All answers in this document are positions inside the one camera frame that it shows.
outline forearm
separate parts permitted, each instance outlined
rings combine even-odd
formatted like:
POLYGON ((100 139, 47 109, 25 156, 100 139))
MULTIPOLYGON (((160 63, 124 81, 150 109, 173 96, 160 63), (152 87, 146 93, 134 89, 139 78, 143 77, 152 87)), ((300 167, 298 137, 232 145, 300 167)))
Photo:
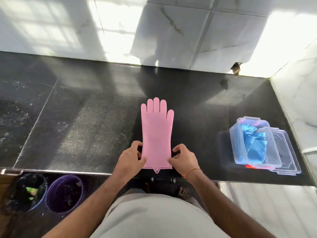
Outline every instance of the forearm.
POLYGON ((230 237, 275 237, 229 200, 200 170, 191 171, 187 178, 214 223, 230 237))
POLYGON ((85 202, 48 232, 44 238, 88 238, 100 225, 113 199, 126 181, 110 176, 85 202))

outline black countertop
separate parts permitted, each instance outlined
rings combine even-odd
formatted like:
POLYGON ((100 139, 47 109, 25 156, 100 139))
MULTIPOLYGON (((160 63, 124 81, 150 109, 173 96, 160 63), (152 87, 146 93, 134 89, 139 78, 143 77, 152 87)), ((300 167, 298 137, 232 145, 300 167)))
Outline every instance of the black countertop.
MULTIPOLYGON (((0 167, 111 174, 142 141, 141 104, 158 97, 175 112, 172 148, 184 143, 210 179, 313 185, 268 79, 3 52, 0 61, 0 167), (11 109, 14 119, 2 114, 11 109), (243 116, 287 131, 302 173, 235 164, 229 128, 243 116)), ((180 178, 174 169, 138 176, 180 178)))

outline person's left arm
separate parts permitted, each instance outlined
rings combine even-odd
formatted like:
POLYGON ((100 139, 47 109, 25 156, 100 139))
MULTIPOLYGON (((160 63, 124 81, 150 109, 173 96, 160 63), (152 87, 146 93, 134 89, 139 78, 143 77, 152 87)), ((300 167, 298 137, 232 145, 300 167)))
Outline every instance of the person's left arm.
POLYGON ((141 158, 138 146, 142 146, 142 142, 133 141, 131 147, 123 151, 119 157, 112 175, 85 202, 43 237, 91 236, 101 224, 117 193, 143 168, 146 159, 138 160, 141 158))

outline purple bucket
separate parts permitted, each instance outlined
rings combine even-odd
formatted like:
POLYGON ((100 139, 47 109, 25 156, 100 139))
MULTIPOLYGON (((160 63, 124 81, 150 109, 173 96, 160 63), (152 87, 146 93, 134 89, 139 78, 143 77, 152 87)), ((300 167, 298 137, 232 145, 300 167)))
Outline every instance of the purple bucket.
POLYGON ((46 194, 46 205, 56 213, 72 211, 83 197, 83 184, 75 175, 65 175, 55 180, 46 194))

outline white shirt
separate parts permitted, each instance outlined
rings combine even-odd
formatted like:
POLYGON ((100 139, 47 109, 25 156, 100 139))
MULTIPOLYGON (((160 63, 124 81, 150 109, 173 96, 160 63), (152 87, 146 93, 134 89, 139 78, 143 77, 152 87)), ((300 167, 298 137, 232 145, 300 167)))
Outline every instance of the white shirt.
POLYGON ((158 194, 121 196, 91 238, 228 238, 207 213, 178 198, 158 194))

